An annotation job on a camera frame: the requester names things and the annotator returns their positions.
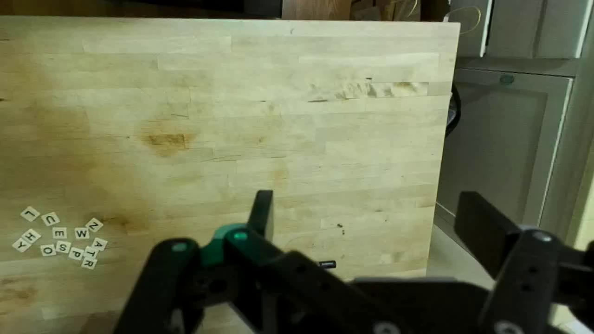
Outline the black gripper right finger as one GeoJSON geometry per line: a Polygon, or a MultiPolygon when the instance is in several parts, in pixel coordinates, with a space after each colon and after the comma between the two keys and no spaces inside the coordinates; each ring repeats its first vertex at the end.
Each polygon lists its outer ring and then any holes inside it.
{"type": "Polygon", "coordinates": [[[483,194],[463,190],[455,233],[481,266],[496,278],[520,235],[520,227],[483,194]]]}

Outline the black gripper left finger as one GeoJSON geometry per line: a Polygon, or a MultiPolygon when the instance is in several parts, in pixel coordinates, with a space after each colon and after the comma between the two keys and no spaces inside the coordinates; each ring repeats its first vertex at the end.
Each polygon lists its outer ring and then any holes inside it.
{"type": "Polygon", "coordinates": [[[261,233],[262,237],[270,237],[272,235],[272,227],[274,227],[274,190],[272,189],[259,189],[249,218],[248,218],[248,226],[253,227],[257,233],[261,233]]]}

